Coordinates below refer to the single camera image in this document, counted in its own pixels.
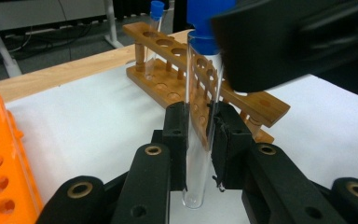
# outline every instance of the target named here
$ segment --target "orange rack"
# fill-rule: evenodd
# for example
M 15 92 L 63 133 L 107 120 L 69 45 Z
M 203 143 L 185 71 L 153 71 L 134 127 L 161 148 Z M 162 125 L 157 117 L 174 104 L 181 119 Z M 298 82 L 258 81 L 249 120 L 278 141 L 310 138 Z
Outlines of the orange rack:
M 0 224 L 35 223 L 43 208 L 22 137 L 0 97 Z

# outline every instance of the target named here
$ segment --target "gray metal leg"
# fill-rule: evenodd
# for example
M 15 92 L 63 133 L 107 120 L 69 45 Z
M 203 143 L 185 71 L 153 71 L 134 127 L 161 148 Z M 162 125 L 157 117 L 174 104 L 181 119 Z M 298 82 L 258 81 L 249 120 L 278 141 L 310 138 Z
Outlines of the gray metal leg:
M 0 53 L 2 55 L 2 58 L 4 59 L 4 65 L 7 70 L 9 77 L 17 77 L 21 75 L 21 70 L 19 66 L 17 65 L 16 60 L 12 59 L 10 54 L 7 51 L 7 48 L 2 41 L 2 38 L 0 36 Z
M 107 21 L 109 22 L 109 26 L 110 26 L 110 33 L 109 35 L 105 36 L 105 40 L 116 49 L 122 48 L 124 46 L 117 40 L 115 11 L 113 9 L 113 1 L 104 0 L 104 4 L 106 9 Z

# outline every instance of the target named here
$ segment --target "black cable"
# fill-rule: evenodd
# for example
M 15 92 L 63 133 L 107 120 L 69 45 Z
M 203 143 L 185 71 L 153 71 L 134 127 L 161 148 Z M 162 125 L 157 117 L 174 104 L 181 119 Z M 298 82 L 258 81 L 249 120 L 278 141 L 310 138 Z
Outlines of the black cable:
M 61 3 L 61 0 L 58 0 L 58 3 L 60 4 L 61 11 L 62 11 L 62 15 L 63 15 L 63 17 L 65 18 L 65 23 L 67 23 L 67 22 L 68 22 L 68 19 L 66 18 L 65 10 L 63 10 L 63 6 L 62 6 L 62 3 Z M 69 30 L 68 30 L 67 33 L 66 33 L 66 35 L 67 35 L 67 39 L 66 39 L 67 44 L 68 44 L 68 42 L 69 42 L 68 32 L 69 32 Z M 69 49 L 69 62 L 71 62 L 71 61 L 72 61 L 72 50 L 71 50 L 71 46 L 70 46 L 70 45 L 68 45 L 68 49 Z

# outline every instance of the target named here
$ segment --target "blue test tube cap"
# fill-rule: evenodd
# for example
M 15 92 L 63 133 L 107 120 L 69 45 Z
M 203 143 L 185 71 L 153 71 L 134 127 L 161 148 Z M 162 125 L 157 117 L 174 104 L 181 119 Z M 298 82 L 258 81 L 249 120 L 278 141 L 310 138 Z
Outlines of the blue test tube cap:
M 215 55 L 218 52 L 210 18 L 234 7 L 235 4 L 236 0 L 187 1 L 187 22 L 195 28 L 193 36 L 200 38 L 190 44 L 199 54 Z
M 164 10 L 164 3 L 160 1 L 152 1 L 150 5 L 150 17 L 154 21 L 159 21 Z

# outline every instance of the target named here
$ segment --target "test tube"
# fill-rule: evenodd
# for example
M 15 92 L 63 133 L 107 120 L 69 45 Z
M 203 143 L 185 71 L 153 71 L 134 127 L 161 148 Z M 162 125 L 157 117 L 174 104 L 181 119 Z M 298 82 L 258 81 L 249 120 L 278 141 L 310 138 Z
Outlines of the test tube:
M 223 65 L 211 36 L 195 31 L 187 36 L 186 104 L 189 107 L 186 189 L 183 203 L 190 209 L 203 204 L 205 183 L 211 164 L 214 120 Z
M 160 1 L 152 1 L 150 5 L 150 30 L 146 35 L 149 37 L 154 38 L 156 34 L 153 33 L 153 30 L 159 31 L 161 28 L 161 18 L 162 12 L 164 9 L 164 3 Z M 153 68 L 154 68 L 154 61 L 156 60 L 156 52 L 154 52 L 150 48 L 146 48 L 145 51 L 145 78 L 147 80 L 153 79 Z

